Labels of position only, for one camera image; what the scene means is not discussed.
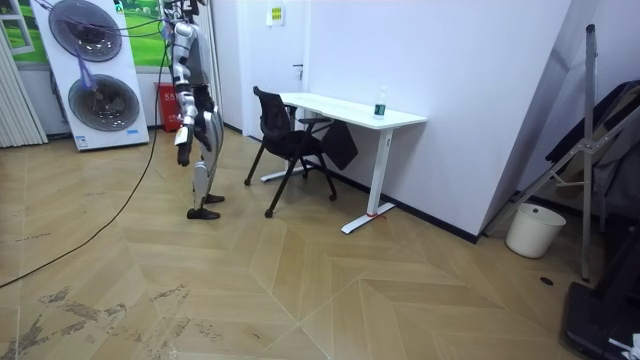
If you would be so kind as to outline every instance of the desk foot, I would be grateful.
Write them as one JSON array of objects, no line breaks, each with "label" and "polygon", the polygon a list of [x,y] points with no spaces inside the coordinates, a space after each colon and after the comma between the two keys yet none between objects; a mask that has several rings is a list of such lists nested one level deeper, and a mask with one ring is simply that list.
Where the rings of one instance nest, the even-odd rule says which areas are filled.
[{"label": "desk foot", "polygon": [[[298,175],[303,171],[304,171],[304,169],[299,166],[299,167],[293,169],[293,172],[291,173],[291,175]],[[281,179],[281,178],[284,177],[284,174],[286,174],[286,173],[287,173],[286,171],[280,171],[278,173],[265,175],[265,176],[261,177],[260,180],[262,180],[262,182],[269,182],[271,180]]]},{"label": "desk foot", "polygon": [[362,215],[359,218],[353,220],[352,222],[348,223],[347,225],[342,227],[342,232],[345,234],[351,234],[355,229],[359,228],[360,226],[368,223],[369,221],[377,218],[378,216],[386,213],[387,211],[393,209],[394,207],[396,207],[395,205],[393,205],[392,203],[386,203],[380,207],[378,207],[378,214],[375,216],[369,216],[369,215]]}]

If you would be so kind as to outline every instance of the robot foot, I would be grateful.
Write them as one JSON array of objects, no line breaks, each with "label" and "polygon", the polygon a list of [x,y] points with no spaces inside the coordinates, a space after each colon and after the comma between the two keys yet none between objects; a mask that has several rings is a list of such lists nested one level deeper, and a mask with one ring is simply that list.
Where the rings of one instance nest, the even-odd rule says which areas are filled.
[{"label": "robot foot", "polygon": [[205,204],[215,204],[224,201],[224,196],[207,194],[207,198],[204,200]]},{"label": "robot foot", "polygon": [[200,208],[198,210],[196,209],[189,209],[189,211],[187,211],[187,219],[189,220],[193,220],[193,219],[200,219],[200,220],[215,220],[220,218],[220,213],[217,213],[215,211],[211,211],[211,210],[207,210],[205,208]]}]

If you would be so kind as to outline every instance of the metal pole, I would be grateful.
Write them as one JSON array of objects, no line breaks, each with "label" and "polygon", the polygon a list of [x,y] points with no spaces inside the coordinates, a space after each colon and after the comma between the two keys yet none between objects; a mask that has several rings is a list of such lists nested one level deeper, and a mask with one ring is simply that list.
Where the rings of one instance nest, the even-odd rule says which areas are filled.
[{"label": "metal pole", "polygon": [[[587,57],[585,74],[585,97],[584,97],[584,139],[585,148],[593,149],[593,108],[596,103],[596,27],[591,24],[587,26]],[[591,173],[592,155],[584,153],[584,203],[582,209],[582,280],[589,281],[589,248],[591,246]]]}]

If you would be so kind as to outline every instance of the robot leg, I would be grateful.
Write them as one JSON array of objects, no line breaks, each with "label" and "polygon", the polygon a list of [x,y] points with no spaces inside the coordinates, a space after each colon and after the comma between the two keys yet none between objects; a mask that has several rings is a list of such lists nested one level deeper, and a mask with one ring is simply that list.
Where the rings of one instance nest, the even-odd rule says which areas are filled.
[{"label": "robot leg", "polygon": [[220,217],[219,213],[204,208],[212,180],[205,161],[198,161],[193,169],[193,208],[187,212],[187,219],[215,220]]},{"label": "robot leg", "polygon": [[206,124],[206,134],[211,143],[211,151],[204,145],[200,145],[202,160],[195,165],[193,176],[193,209],[187,213],[189,219],[213,220],[220,217],[220,214],[205,209],[204,204],[224,201],[224,197],[210,195],[211,185],[215,176],[218,155],[222,149],[223,128],[222,119],[218,115],[218,108],[213,109],[213,113],[205,111],[203,113]]}]

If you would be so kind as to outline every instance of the silver robot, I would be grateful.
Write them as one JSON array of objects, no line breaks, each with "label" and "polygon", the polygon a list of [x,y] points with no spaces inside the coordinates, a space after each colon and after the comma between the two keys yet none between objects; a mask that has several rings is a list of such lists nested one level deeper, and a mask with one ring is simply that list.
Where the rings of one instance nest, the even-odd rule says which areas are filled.
[{"label": "silver robot", "polygon": [[171,76],[180,105],[178,118],[182,121],[182,127],[175,137],[178,164],[189,165],[194,137],[199,142],[202,154],[194,167],[193,208],[187,212],[187,218],[214,220],[220,214],[204,208],[204,205],[224,201],[224,196],[209,193],[224,132],[218,106],[209,94],[209,79],[204,69],[204,66],[211,64],[209,43],[193,20],[199,14],[196,0],[160,1],[168,25],[165,36],[171,45]]}]

